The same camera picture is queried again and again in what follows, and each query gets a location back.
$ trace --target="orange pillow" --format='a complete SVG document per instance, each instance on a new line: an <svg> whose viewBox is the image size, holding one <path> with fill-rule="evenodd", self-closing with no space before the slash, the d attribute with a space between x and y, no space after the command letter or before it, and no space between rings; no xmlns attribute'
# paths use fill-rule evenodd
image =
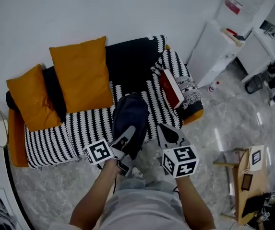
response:
<svg viewBox="0 0 275 230"><path fill-rule="evenodd" d="M113 105L105 63L105 39L104 36L81 44L49 48L68 113Z"/></svg>
<svg viewBox="0 0 275 230"><path fill-rule="evenodd" d="M48 97L41 66L6 81L28 129L33 132L62 124Z"/></svg>

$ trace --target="plastic bottle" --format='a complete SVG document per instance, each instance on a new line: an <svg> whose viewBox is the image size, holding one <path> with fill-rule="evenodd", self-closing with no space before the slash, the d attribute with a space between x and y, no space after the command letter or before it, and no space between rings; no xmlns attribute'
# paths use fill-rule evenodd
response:
<svg viewBox="0 0 275 230"><path fill-rule="evenodd" d="M209 91L212 92L214 89L217 88L218 85L219 85L219 81L212 83L211 86L209 87Z"/></svg>

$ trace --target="gray tile floor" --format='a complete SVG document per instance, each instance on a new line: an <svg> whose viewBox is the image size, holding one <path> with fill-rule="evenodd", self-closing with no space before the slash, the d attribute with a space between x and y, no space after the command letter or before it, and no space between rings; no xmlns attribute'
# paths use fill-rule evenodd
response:
<svg viewBox="0 0 275 230"><path fill-rule="evenodd" d="M264 144L268 189L275 188L275 106L268 105L275 90L263 88L249 95L240 82L243 77L239 66L230 64L219 75L220 85L214 92L209 92L206 87L201 88L204 115L182 128L200 156L198 171L191 179L211 209L216 227L221 230L228 230L233 224L232 220L219 215L230 209L232 201L225 168L212 165L221 151ZM148 142L136 163L147 181L156 178L174 183L170 176L163 175L157 155L157 141ZM45 230L53 221L69 221L73 208L87 193L99 170L83 160L45 167L41 171L12 167L12 173L31 222L37 230ZM248 228L236 224L232 229Z"/></svg>

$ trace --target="dark blue backpack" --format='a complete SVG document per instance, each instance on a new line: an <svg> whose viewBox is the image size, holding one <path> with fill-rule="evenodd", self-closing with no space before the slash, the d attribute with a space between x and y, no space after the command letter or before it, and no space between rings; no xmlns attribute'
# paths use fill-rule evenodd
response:
<svg viewBox="0 0 275 230"><path fill-rule="evenodd" d="M112 134L114 140L130 126L134 126L136 129L132 139L122 150L126 155L130 155L132 160L136 158L145 140L148 115L147 103L136 93L121 97L113 112Z"/></svg>

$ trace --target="hand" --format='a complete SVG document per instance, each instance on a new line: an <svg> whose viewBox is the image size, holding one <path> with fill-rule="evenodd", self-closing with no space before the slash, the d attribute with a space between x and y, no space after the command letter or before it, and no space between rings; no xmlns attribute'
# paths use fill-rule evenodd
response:
<svg viewBox="0 0 275 230"><path fill-rule="evenodd" d="M117 163L118 163L117 159L106 160L104 163L103 169L117 175L121 171L121 168L118 167Z"/></svg>

